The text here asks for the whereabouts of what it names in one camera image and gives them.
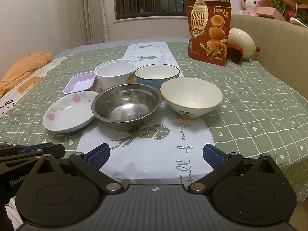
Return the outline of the green potted plant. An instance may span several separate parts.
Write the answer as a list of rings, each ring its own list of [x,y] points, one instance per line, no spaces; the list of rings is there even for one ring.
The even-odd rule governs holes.
[[[291,19],[293,18],[307,26],[307,4],[295,2],[293,0],[268,1],[270,5],[278,10],[287,21],[291,22]]]

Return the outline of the pink box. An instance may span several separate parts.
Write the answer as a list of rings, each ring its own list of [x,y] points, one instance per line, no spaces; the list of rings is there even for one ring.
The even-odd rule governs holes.
[[[271,18],[281,21],[287,21],[280,12],[274,7],[258,7],[256,13],[260,17]]]

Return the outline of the white disposable plastic bowl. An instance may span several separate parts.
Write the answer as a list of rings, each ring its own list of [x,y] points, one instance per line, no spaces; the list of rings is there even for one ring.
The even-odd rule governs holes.
[[[133,60],[115,59],[100,64],[95,68],[103,91],[116,85],[135,81],[135,71],[138,65]]]

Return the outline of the white floral plate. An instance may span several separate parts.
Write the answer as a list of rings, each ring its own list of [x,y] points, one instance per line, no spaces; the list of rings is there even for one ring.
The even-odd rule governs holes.
[[[84,128],[95,117],[91,105],[97,96],[97,92],[82,91],[58,99],[45,112],[44,127],[58,133],[70,133]]]

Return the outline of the white deer table runner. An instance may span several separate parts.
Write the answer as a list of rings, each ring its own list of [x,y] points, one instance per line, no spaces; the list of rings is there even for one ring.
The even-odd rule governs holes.
[[[87,153],[102,143],[110,146],[110,158],[100,171],[122,184],[188,186],[213,170],[203,158],[204,145],[213,143],[203,119],[181,118],[166,102],[135,131],[117,131],[93,120],[77,151]]]

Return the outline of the dark red round object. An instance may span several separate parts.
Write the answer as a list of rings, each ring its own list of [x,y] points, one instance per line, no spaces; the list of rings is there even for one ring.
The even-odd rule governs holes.
[[[232,60],[235,64],[239,64],[243,57],[243,49],[240,46],[232,46],[228,43],[226,59]]]

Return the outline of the blue enamel bowl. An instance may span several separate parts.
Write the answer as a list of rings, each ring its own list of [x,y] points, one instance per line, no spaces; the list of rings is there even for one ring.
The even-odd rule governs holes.
[[[178,78],[180,70],[167,64],[151,64],[138,68],[135,71],[135,80],[138,84],[151,85],[158,90],[167,80]]]

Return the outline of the white yellow-rimmed ceramic bowl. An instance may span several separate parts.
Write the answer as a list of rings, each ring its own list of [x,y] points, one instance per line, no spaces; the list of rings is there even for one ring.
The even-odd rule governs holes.
[[[218,87],[202,79],[179,77],[164,82],[160,92],[184,119],[197,119],[215,109],[223,99]]]

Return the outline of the orange cloth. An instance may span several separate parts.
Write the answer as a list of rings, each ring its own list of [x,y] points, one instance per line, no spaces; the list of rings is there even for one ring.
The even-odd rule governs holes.
[[[52,60],[51,53],[27,53],[22,59],[15,62],[6,72],[0,83],[1,98],[21,81],[28,78],[34,71],[45,66]]]

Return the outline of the pink plush toy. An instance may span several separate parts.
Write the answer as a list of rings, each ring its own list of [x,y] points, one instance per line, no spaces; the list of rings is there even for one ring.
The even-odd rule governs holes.
[[[268,4],[268,0],[241,0],[241,2],[244,9],[240,10],[239,15],[248,15],[255,17],[258,17],[257,9]]]

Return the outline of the beige curtain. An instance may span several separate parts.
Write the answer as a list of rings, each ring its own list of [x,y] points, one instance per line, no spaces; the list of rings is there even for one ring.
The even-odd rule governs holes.
[[[78,0],[82,37],[85,44],[109,41],[104,0]]]

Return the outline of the cartoon print bedsheet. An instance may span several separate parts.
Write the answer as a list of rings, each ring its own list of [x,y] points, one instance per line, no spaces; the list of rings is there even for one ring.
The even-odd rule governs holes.
[[[69,58],[70,55],[65,55],[53,59],[45,66],[37,69],[28,78],[17,84],[14,88],[9,90],[0,101],[1,117],[3,117],[14,105],[41,79],[43,79],[52,69],[61,64],[64,60]]]

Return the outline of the lilac rectangular plastic tray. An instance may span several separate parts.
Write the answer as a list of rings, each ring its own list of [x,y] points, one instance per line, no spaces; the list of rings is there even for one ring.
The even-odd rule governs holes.
[[[88,71],[74,75],[63,89],[63,94],[71,94],[81,91],[93,91],[97,84],[94,71]]]

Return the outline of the stainless steel bowl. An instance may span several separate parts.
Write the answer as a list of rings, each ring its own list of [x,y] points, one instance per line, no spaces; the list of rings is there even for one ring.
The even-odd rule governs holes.
[[[94,116],[118,131],[142,128],[160,107],[162,95],[150,85],[116,85],[97,95],[92,102]]]

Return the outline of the red quail eggs bag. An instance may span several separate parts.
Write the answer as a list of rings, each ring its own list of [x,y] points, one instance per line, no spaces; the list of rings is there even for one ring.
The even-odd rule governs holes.
[[[186,2],[191,35],[187,54],[190,58],[219,66],[226,64],[231,10],[230,2]]]

